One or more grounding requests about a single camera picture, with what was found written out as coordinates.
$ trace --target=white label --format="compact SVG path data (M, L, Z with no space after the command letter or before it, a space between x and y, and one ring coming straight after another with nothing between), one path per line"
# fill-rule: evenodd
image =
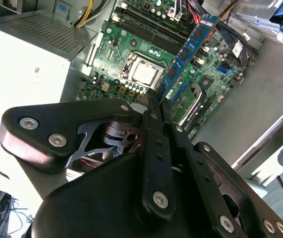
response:
M236 56L236 58L239 57L242 48L243 48L242 43L241 43L240 41L238 41L238 42L236 43L234 49L232 50L232 52L234 53L234 55Z
M205 24L207 26L211 26L211 27L213 26L213 24L211 22L204 21L204 20L201 20L200 23L203 23L203 24Z
M248 36L248 34L246 32L244 32L242 34L242 36L245 38L246 41L249 41L250 40L250 36Z
M126 34L127 34L127 32L126 32L125 30L122 30L122 31L121 31L121 35L122 35L122 36L126 36Z

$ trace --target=sata port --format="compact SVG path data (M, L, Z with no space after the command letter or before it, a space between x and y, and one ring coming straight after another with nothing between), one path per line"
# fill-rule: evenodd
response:
M219 72L221 72L221 73L224 73L224 74L227 74L227 73L228 73L228 69L225 68L225 67L223 67L223 66L221 66L221 65L217 67L217 70L218 70Z

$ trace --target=sticker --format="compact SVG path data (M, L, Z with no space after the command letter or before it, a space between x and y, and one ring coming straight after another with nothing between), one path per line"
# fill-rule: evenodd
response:
M249 41L250 40L250 36L248 36L248 34L246 32L244 32L242 34L242 36L245 38L246 41Z
M211 26L211 27L213 26L213 24L211 22L204 21L204 20L201 20L200 23L203 23L203 24L205 24L207 26Z
M234 49L232 50L232 52L234 53L234 55L236 56L236 58L239 57L242 48L243 48L242 43L241 43L240 41L238 41L238 42L236 43Z

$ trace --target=bolt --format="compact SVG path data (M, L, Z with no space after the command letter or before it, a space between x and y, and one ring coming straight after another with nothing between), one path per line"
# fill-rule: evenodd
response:
M274 226L267 220L264 220L264 225L269 232L271 232L272 234L276 233Z
M181 126L177 125L175 128L176 128L178 131L183 132L183 128L182 128Z
M153 194L153 201L157 204L158 207L166 209L169 205L167 196L160 191L155 191Z
M34 130L39 126L39 123L37 122L37 120L33 119L33 118L23 118L19 121L19 124L28 130Z
M211 149L207 146L207 145L203 145L204 150L206 150L207 152L210 152Z
M60 134L52 134L49 136L49 143L54 147L63 147L67 143L67 139Z
M278 229L283 233L283 225L280 222L276 222Z
M155 112L150 112L150 116L152 116L154 119L158 119L158 117L157 117Z
M226 216L220 216L220 223L226 231L228 231L229 233L234 233L234 225Z
M121 109L125 110L125 111L129 111L129 108L126 105L120 105Z

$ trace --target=ram slot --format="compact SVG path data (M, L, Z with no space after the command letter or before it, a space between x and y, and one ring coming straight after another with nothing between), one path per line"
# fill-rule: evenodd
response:
M126 11L124 12L127 16L131 17L132 19L135 19L139 21L140 23L143 23L144 25L153 28L154 32L157 31L168 38L172 38L178 42L180 42L182 45L186 41L187 37L181 36L175 31L172 31L164 26L162 26L160 23L155 22L154 20L150 19L148 16L142 14L141 12L138 12L135 10L132 6L128 6Z
M147 29L136 27L132 23L125 21L121 24L121 28L127 32L130 32L137 37L140 37L141 39L148 41L149 43L154 44L155 46L173 54L176 55L182 45L179 45L177 43L171 43L171 41L166 40L160 36L153 35L151 32L149 32Z

